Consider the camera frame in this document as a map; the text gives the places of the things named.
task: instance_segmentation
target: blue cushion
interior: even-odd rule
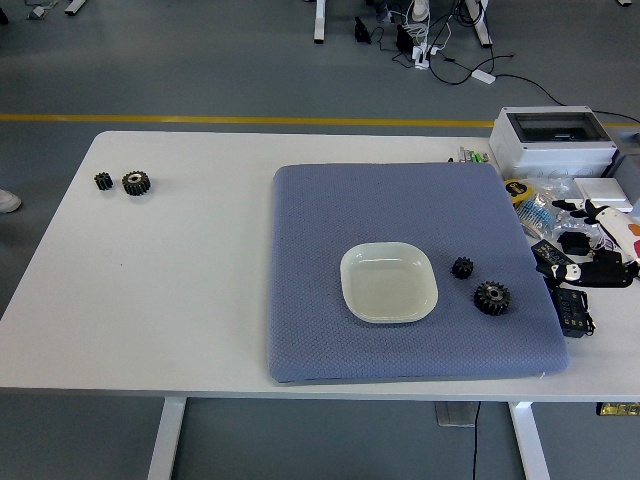
[[[353,246],[406,242],[431,260],[435,309],[370,324],[348,309],[340,261]],[[451,274],[461,256],[469,279]],[[558,318],[502,181],[472,163],[283,167],[274,177],[269,370],[278,382],[432,376],[522,376],[565,369]],[[499,316],[473,303],[497,281]]]

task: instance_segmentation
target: person's shoe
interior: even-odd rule
[[[0,213],[13,212],[22,202],[13,193],[0,190]]]
[[[421,22],[429,16],[429,0],[415,0],[413,2],[413,10],[411,18],[416,22]]]

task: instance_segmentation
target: gray floor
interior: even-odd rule
[[[197,130],[373,135],[480,135],[503,106],[551,105],[534,85],[498,78],[445,85],[405,69],[378,44],[362,0],[327,6],[324,45],[312,41],[315,5],[301,0],[88,0],[76,17],[61,0],[27,21],[21,0],[0,0],[0,188],[24,205],[0,216],[4,311],[75,170],[105,130]],[[450,1],[434,0],[434,17]],[[615,0],[491,0],[494,73],[539,82],[559,101],[640,117],[640,5]],[[452,27],[445,53],[472,67],[489,58],[470,29]],[[395,28],[382,45],[392,49]],[[374,33],[374,40],[380,30]],[[436,59],[450,81],[466,71]],[[244,123],[8,120],[6,114],[245,117]],[[251,117],[383,119],[383,125],[252,123]],[[393,126],[392,119],[441,126]],[[601,115],[609,127],[631,121]],[[0,395],[0,478],[146,477],[158,399]],[[636,478],[637,419],[599,418],[594,405],[536,405],[554,479]],[[471,429],[436,426],[430,403],[197,400],[189,403],[174,477],[470,478]],[[523,478],[508,409],[485,404],[478,478]]]

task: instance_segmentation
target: gear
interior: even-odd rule
[[[122,186],[129,195],[144,195],[151,188],[149,176],[141,171],[127,173],[122,177]]]
[[[93,179],[96,181],[96,185],[98,185],[100,190],[109,190],[113,187],[113,180],[111,180],[111,176],[106,172],[99,173],[93,177]]]
[[[484,282],[476,289],[473,303],[487,315],[501,315],[511,302],[511,293],[498,282]]]
[[[467,257],[458,257],[451,267],[451,273],[456,278],[469,278],[473,272],[473,262]]]

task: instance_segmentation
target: transparent lid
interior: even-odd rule
[[[611,141],[588,112],[508,113],[507,118],[522,143]]]

